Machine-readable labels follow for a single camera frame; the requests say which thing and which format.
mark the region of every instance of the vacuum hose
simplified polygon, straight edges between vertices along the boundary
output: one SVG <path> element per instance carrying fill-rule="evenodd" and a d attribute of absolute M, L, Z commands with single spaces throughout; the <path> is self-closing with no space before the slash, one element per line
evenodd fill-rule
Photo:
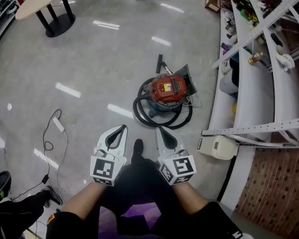
<path fill-rule="evenodd" d="M 145 81 L 145 82 L 141 85 L 141 87 L 140 87 L 140 89 L 139 89 L 138 97 L 137 97 L 137 98 L 134 100 L 134 102 L 133 102 L 133 111 L 134 111 L 134 114 L 135 114 L 136 118 L 137 118 L 141 123 L 143 123 L 144 125 L 151 126 L 151 127 L 165 126 L 165 127 L 167 127 L 167 128 L 170 128 L 170 129 L 177 129 L 177 128 L 180 128 L 180 127 L 184 126 L 185 124 L 187 124 L 187 123 L 190 121 L 191 116 L 193 115 L 193 107 L 192 107 L 192 105 L 191 105 L 191 102 L 188 102 L 188 104 L 189 104 L 189 106 L 188 106 L 188 107 L 189 107 L 189 113 L 188 113 L 187 118 L 186 118 L 182 123 L 180 123 L 180 124 L 178 124 L 178 125 L 170 125 L 170 124 L 172 124 L 172 123 L 178 118 L 178 116 L 179 116 L 180 113 L 181 113 L 182 106 L 180 106 L 180 109 L 178 109 L 178 111 L 176 111 L 175 116 L 174 116 L 171 120 L 169 120 L 169 121 L 167 121 L 167 122 L 165 122 L 165 123 L 157 123 L 157 122 L 151 120 L 150 117 L 145 113 L 145 111 L 144 111 L 144 109 L 143 109 L 143 107 L 142 107 L 142 104 L 141 104 L 141 100 L 150 99 L 150 95 L 149 95 L 149 94 L 144 94 L 144 95 L 142 95 L 143 87 L 144 87 L 145 85 L 151 83 L 154 79 L 155 79 L 155 78 L 150 78 L 150 79 L 148 79 L 147 81 Z M 139 111 L 138 111 L 138 107 L 139 107 L 139 109 L 140 109 L 142 115 L 144 116 L 144 118 L 145 118 L 146 120 L 143 119 L 143 118 L 140 116 Z"/>

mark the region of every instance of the shoe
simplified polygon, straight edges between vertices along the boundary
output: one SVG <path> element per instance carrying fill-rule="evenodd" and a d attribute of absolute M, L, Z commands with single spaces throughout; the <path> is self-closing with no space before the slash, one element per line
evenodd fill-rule
<path fill-rule="evenodd" d="M 63 201 L 58 194 L 55 193 L 54 189 L 51 186 L 46 186 L 47 191 L 51 194 L 51 200 L 55 202 L 57 205 L 62 205 Z"/>
<path fill-rule="evenodd" d="M 143 154 L 143 150 L 144 150 L 143 141 L 141 139 L 137 139 L 134 143 L 134 150 L 133 150 L 133 156 L 131 158 L 131 162 L 140 158 Z"/>

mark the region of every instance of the table leg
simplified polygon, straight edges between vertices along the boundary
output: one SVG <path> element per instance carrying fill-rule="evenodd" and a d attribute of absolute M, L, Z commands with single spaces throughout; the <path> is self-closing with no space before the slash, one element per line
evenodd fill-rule
<path fill-rule="evenodd" d="M 70 5 L 69 5 L 69 2 L 68 0 L 62 0 L 63 1 L 63 5 L 64 5 L 64 8 L 69 16 L 69 19 L 71 22 L 74 22 L 75 18 L 73 16 L 73 13 L 72 13 L 72 10 L 70 8 Z"/>
<path fill-rule="evenodd" d="M 51 35 L 54 35 L 54 32 L 52 30 L 52 28 L 50 27 L 50 25 L 48 24 L 48 22 L 46 21 L 45 17 L 43 16 L 42 12 L 39 10 L 36 12 L 36 15 L 38 16 L 38 18 L 40 19 L 42 25 L 44 26 L 44 28 L 50 32 Z"/>
<path fill-rule="evenodd" d="M 53 10 L 53 8 L 52 8 L 52 5 L 51 5 L 51 4 L 48 4 L 46 7 L 48 8 L 48 10 L 49 10 L 49 12 L 50 12 L 52 18 L 53 18 L 55 21 L 58 21 L 58 17 L 56 16 L 56 14 L 55 14 L 55 12 L 54 12 L 54 10 Z"/>

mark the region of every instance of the table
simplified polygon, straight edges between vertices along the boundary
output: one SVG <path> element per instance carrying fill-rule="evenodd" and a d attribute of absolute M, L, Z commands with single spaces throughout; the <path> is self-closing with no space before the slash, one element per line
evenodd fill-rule
<path fill-rule="evenodd" d="M 73 25 L 75 21 L 75 15 L 72 13 L 68 0 L 62 0 L 67 14 L 56 16 L 51 5 L 52 1 L 53 0 L 25 0 L 20 6 L 19 10 L 16 12 L 15 18 L 20 20 L 27 18 L 33 13 L 36 13 L 42 25 L 46 29 L 46 36 L 57 37 L 65 33 Z M 44 7 L 48 8 L 53 18 L 53 21 L 50 24 L 46 21 L 42 12 L 40 11 Z"/>

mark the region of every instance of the bottle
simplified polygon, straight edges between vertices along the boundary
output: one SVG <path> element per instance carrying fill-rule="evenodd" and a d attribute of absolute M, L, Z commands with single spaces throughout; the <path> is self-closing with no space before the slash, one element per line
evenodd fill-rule
<path fill-rule="evenodd" d="M 253 55 L 250 59 L 248 59 L 248 62 L 250 65 L 255 64 L 256 62 L 258 62 L 259 60 L 261 60 L 264 56 L 263 52 L 257 52 L 255 55 Z"/>

